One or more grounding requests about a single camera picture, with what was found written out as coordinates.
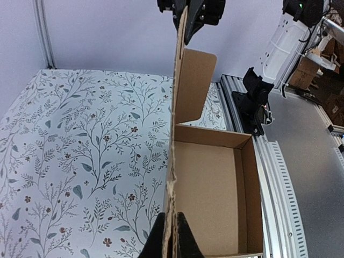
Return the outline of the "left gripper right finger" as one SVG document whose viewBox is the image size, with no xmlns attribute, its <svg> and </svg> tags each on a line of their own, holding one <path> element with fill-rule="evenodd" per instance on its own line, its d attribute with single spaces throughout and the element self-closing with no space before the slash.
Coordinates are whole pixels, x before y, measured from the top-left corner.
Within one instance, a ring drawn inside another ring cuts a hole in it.
<svg viewBox="0 0 344 258">
<path fill-rule="evenodd" d="M 177 258 L 204 258 L 183 212 L 177 213 Z"/>
</svg>

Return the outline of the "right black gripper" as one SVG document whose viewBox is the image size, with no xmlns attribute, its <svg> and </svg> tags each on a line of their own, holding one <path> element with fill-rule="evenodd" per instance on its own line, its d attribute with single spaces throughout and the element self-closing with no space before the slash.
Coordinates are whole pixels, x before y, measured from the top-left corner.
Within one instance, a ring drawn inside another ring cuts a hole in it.
<svg viewBox="0 0 344 258">
<path fill-rule="evenodd" d="M 178 30 L 181 15 L 185 7 L 188 8 L 185 27 L 184 43 L 189 44 L 192 36 L 199 31 L 204 24 L 218 25 L 224 13 L 225 1 L 223 0 L 157 0 L 160 12 L 171 11 L 173 23 Z"/>
</svg>

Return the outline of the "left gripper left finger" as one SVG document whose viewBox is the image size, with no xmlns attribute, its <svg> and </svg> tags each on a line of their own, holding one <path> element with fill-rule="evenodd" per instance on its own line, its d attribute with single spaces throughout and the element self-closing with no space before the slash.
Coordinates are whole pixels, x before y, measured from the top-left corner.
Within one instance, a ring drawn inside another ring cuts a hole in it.
<svg viewBox="0 0 344 258">
<path fill-rule="evenodd" d="M 138 258 L 162 258 L 165 213 L 157 215 L 147 241 Z"/>
</svg>

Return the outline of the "brown cardboard box sheet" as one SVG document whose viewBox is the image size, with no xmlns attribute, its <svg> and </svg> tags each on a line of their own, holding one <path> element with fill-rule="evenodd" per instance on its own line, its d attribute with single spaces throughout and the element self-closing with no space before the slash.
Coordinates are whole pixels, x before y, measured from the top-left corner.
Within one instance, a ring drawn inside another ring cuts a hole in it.
<svg viewBox="0 0 344 258">
<path fill-rule="evenodd" d="M 202 115 L 217 58 L 185 47 L 187 14 L 177 30 L 162 256 L 177 257 L 178 212 L 204 257 L 262 256 L 253 137 L 190 125 Z"/>
</svg>

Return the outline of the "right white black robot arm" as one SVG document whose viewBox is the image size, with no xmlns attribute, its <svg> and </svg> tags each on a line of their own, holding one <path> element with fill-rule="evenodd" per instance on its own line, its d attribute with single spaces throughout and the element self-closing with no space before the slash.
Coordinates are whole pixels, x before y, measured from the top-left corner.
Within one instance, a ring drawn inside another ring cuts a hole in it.
<svg viewBox="0 0 344 258">
<path fill-rule="evenodd" d="M 225 1 L 158 1 L 160 12 L 171 11 L 173 23 L 179 27 L 182 12 L 188 17 L 184 42 L 205 24 L 218 25 L 225 9 Z M 278 72 L 291 56 L 298 43 L 309 42 L 305 34 L 317 25 L 324 15 L 324 1 L 283 1 L 280 24 L 267 45 L 267 51 L 243 78 L 246 94 L 232 93 L 241 121 L 249 126 L 262 124 L 259 111 L 268 102 Z"/>
</svg>

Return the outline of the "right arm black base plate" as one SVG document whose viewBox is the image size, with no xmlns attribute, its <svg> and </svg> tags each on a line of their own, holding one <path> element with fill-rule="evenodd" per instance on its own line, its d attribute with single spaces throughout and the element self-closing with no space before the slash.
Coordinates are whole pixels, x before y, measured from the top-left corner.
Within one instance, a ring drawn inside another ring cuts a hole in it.
<svg viewBox="0 0 344 258">
<path fill-rule="evenodd" d="M 259 121 L 259 106 L 250 98 L 248 93 L 233 91 L 232 98 L 245 133 L 255 137 L 264 135 L 262 122 Z"/>
</svg>

